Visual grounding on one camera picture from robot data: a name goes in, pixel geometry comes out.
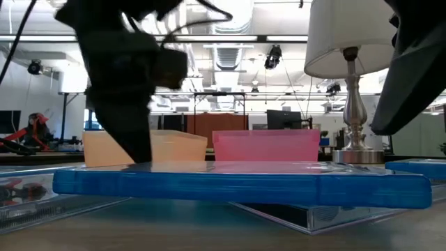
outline dvd case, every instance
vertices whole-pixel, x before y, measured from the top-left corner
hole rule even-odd
[[[36,166],[0,166],[0,178],[53,174],[56,170],[84,168],[85,165],[36,165]]]
[[[432,179],[446,179],[446,160],[400,160],[385,163],[385,168],[393,171],[423,174]]]
[[[427,208],[429,180],[418,174],[331,162],[165,162],[54,175],[60,194],[309,206]]]

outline office room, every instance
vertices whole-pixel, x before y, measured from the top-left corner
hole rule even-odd
[[[0,1],[0,246],[442,250],[436,4]]]

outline orange plastic bin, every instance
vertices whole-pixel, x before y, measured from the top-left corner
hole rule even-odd
[[[132,158],[105,131],[84,132],[87,167],[133,164]],[[204,161],[208,139],[175,130],[152,130],[153,162]]]
[[[319,130],[215,131],[216,161],[317,161]]]

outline table surface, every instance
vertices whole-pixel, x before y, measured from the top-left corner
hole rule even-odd
[[[205,201],[131,199],[0,236],[0,250],[444,250],[446,203],[308,236]]]

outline ceiling light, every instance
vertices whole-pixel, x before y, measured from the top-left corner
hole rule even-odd
[[[219,42],[219,41],[237,41],[237,42],[252,42],[257,41],[257,36],[229,36],[229,35],[214,35],[214,36],[176,36],[179,42],[187,41],[201,41],[201,42]]]
[[[308,36],[267,36],[268,42],[307,42]]]
[[[205,49],[254,49],[253,45],[225,45],[225,44],[213,44],[203,45]]]
[[[0,42],[14,42],[15,35],[5,35],[0,36]],[[32,42],[32,43],[45,43],[45,42],[55,42],[55,43],[66,43],[66,42],[76,42],[76,36],[20,36],[20,42]]]

